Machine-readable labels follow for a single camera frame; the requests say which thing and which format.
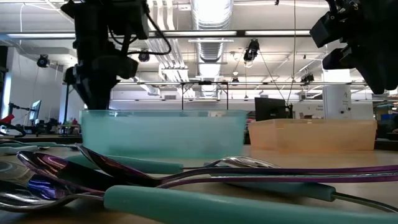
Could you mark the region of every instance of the ceiling pipe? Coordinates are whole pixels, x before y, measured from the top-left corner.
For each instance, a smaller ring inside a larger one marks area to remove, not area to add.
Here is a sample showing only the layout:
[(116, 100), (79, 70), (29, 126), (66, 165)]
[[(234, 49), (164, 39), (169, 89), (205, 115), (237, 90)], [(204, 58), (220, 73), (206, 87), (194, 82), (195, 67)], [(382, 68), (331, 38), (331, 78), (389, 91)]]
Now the ceiling pipe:
[[(191, 0), (195, 30), (227, 30), (231, 22), (233, 0)], [(225, 43), (197, 43), (198, 62), (221, 62)], [(221, 65), (200, 64), (199, 74), (206, 80), (217, 81)], [(216, 85), (202, 86), (204, 96), (215, 96)]]

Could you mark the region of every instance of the translucent plastic container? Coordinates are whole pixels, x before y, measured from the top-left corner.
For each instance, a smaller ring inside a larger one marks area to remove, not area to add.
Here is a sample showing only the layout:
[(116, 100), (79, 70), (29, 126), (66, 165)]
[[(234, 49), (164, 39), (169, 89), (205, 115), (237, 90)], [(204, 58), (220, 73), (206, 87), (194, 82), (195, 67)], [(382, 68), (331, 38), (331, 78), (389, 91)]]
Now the translucent plastic container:
[(82, 111), (84, 145), (100, 154), (142, 158), (243, 155), (246, 111)]

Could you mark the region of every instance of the spotlight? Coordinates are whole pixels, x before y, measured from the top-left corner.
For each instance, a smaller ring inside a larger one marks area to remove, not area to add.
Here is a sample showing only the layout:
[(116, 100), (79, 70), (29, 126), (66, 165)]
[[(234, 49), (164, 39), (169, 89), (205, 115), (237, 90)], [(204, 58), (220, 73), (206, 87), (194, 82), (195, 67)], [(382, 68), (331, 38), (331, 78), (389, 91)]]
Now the spotlight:
[(48, 55), (40, 55), (40, 58), (37, 60), (36, 64), (40, 68), (47, 68), (50, 65), (49, 56)]
[(314, 77), (312, 73), (309, 73), (308, 75), (304, 76), (301, 78), (301, 82), (313, 82), (314, 81)]
[(239, 82), (239, 79), (238, 79), (238, 78), (233, 78), (233, 79), (232, 79), (232, 82), (233, 82), (233, 83), (238, 83), (238, 82)]
[(250, 44), (243, 56), (245, 62), (252, 62), (257, 57), (257, 52), (260, 50), (260, 44), (257, 39), (250, 40)]
[(140, 62), (148, 62), (149, 59), (150, 59), (149, 54), (146, 53), (146, 52), (148, 52), (148, 50), (147, 50), (147, 49), (143, 49), (143, 50), (141, 50), (141, 51), (142, 51), (142, 52), (138, 55), (138, 60), (139, 60)]

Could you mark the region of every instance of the computer monitor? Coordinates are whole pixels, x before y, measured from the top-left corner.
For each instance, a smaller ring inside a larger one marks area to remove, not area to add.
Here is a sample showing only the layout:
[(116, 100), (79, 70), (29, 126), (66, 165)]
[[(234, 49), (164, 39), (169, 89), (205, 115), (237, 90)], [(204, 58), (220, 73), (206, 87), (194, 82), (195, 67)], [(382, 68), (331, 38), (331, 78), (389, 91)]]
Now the computer monitor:
[(38, 100), (32, 104), (32, 107), (30, 108), (29, 121), (35, 121), (39, 117), (39, 110), (41, 104), (42, 104), (41, 100)]
[(289, 118), (286, 112), (286, 102), (280, 99), (255, 98), (256, 121), (268, 119)]

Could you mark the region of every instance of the cable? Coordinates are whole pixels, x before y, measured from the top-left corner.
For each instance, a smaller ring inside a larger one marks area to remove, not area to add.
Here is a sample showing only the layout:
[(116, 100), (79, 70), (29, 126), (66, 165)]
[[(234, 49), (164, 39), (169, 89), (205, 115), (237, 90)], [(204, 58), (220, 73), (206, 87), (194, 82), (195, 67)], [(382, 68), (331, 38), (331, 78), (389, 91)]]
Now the cable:
[[(120, 44), (120, 45), (123, 45), (122, 42), (118, 41), (118, 40), (115, 38), (115, 36), (114, 36), (114, 34), (113, 34), (113, 31), (112, 31), (109, 27), (108, 27), (108, 30), (109, 30), (109, 33), (111, 34), (111, 37), (112, 37), (113, 41), (115, 41), (116, 43), (118, 43), (118, 44)], [(136, 40), (137, 40), (137, 37), (134, 37), (133, 39), (130, 40), (130, 44), (133, 43), (133, 42), (136, 41)]]
[(36, 6), (35, 4), (25, 4), (25, 3), (24, 3), (24, 5), (25, 5), (25, 6), (33, 6), (33, 7), (36, 7), (36, 8), (39, 8), (39, 9), (43, 9), (43, 10), (48, 10), (48, 11), (59, 11), (59, 9), (44, 8), (44, 7)]
[(26, 135), (26, 132), (23, 129), (18, 128), (17, 126), (14, 126), (12, 124), (0, 121), (0, 126), (5, 126), (8, 129), (16, 130), (16, 131), (19, 131), (21, 133), (20, 135), (15, 136), (15, 135), (11, 135), (11, 134), (2, 133), (0, 131), (0, 135), (2, 135), (2, 136), (14, 136), (15, 138), (21, 138), (21, 137), (24, 137)]
[(268, 74), (269, 74), (269, 76), (271, 77), (272, 83), (273, 83), (273, 84), (276, 86), (276, 88), (278, 89), (278, 92), (279, 92), (280, 96), (282, 97), (282, 99), (285, 100), (285, 98), (284, 98), (282, 92), (280, 92), (280, 89), (279, 89), (278, 85), (276, 85), (276, 83), (275, 83), (274, 77), (272, 76), (271, 71), (270, 71), (269, 68), (268, 68), (268, 65), (267, 65), (267, 63), (266, 63), (266, 60), (264, 59), (264, 56), (262, 56), (261, 50), (260, 50), (260, 55), (261, 55), (262, 61), (264, 62), (264, 65), (265, 65), (266, 68), (267, 68)]
[(17, 121), (21, 120), (22, 118), (25, 118), (25, 116), (26, 116), (26, 115), (28, 115), (28, 114), (29, 114), (29, 112), (28, 112), (28, 113), (26, 113), (24, 116), (21, 116), (20, 118), (18, 118), (18, 119), (16, 119), (16, 120), (14, 120), (14, 121), (12, 121), (12, 122), (17, 122)]
[(289, 96), (287, 97), (287, 105), (289, 105), (290, 95), (292, 94), (293, 82), (295, 78), (295, 63), (296, 63), (296, 0), (294, 0), (294, 46), (293, 46), (293, 74), (292, 84), (290, 85)]
[(155, 30), (160, 34), (160, 36), (162, 36), (162, 38), (164, 39), (164, 41), (167, 44), (167, 47), (169, 48), (168, 51), (166, 52), (148, 52), (148, 51), (133, 51), (133, 52), (128, 52), (127, 55), (131, 55), (131, 54), (141, 54), (141, 53), (145, 53), (145, 54), (149, 54), (149, 55), (167, 55), (172, 51), (172, 46), (170, 45), (169, 40), (167, 40), (167, 38), (164, 36), (163, 32), (160, 30), (159, 26), (156, 25), (156, 23), (154, 22), (154, 20), (151, 18), (151, 16), (149, 15), (149, 12), (146, 11), (145, 14), (147, 15), (150, 23), (155, 27)]
[(244, 68), (244, 82), (246, 84), (246, 87), (244, 88), (244, 98), (248, 98), (248, 71), (247, 68)]

